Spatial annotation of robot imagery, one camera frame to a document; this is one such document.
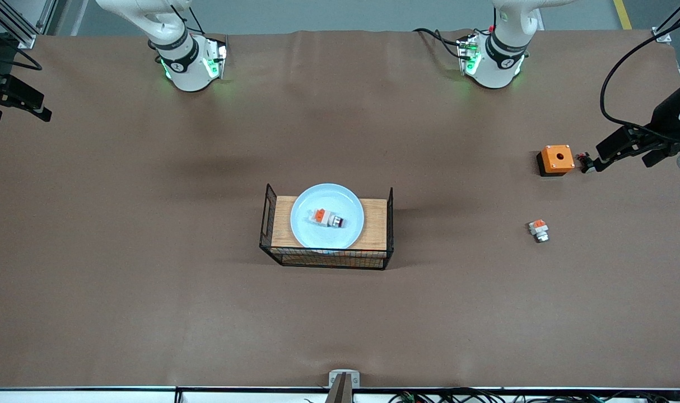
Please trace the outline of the aluminium frame profile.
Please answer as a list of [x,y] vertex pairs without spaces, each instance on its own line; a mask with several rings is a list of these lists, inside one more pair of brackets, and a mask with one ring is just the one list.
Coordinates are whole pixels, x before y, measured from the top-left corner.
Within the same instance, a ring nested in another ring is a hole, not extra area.
[[653,25],[651,27],[651,31],[653,34],[659,34],[659,33],[664,33],[661,36],[658,36],[656,41],[658,43],[666,43],[669,44],[671,42],[671,37],[670,37],[670,30],[673,28],[676,28],[680,24],[680,3],[679,5],[676,5],[675,7],[671,8],[671,13],[670,15],[666,16],[666,18],[663,19],[659,24]]
[[10,34],[21,49],[32,49],[48,33],[59,0],[0,0],[0,33]]

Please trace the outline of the light blue round plate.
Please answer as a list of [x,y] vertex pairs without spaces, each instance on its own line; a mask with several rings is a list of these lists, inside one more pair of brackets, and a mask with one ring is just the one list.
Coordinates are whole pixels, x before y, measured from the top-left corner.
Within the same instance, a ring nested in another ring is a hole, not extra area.
[[[315,209],[326,209],[344,219],[342,228],[322,227],[311,223]],[[304,190],[291,210],[291,229],[303,247],[309,249],[343,250],[352,245],[365,224],[365,212],[360,199],[342,185],[324,183]]]

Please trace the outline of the orange button box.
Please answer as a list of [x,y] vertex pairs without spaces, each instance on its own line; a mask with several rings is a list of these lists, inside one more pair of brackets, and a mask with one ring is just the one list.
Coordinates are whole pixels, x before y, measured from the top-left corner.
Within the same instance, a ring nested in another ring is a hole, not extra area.
[[535,160],[542,177],[565,176],[576,167],[568,144],[547,145],[537,153]]

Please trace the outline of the arm base control box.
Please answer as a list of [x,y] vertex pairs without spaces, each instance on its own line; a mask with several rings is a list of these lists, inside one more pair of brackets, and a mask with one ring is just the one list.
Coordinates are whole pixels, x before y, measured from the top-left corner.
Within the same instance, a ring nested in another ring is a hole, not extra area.
[[221,79],[227,59],[227,40],[204,38],[203,65],[209,78]]
[[456,40],[458,61],[463,76],[473,76],[480,62],[480,35],[468,34]]

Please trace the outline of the wooden board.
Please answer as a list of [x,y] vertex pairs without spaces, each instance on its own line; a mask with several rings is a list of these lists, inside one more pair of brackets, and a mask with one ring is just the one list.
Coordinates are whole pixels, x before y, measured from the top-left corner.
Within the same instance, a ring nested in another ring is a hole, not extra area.
[[[296,199],[296,196],[277,197],[273,233],[267,231],[272,247],[302,247],[291,229],[291,210]],[[361,198],[360,203],[365,212],[365,224],[347,249],[386,250],[387,201]]]

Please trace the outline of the white orange red push button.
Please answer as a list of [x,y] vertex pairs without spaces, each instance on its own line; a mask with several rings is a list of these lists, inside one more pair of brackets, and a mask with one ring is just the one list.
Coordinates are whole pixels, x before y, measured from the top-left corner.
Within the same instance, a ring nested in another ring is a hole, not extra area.
[[315,209],[309,216],[310,222],[322,227],[342,228],[344,219],[326,209]]

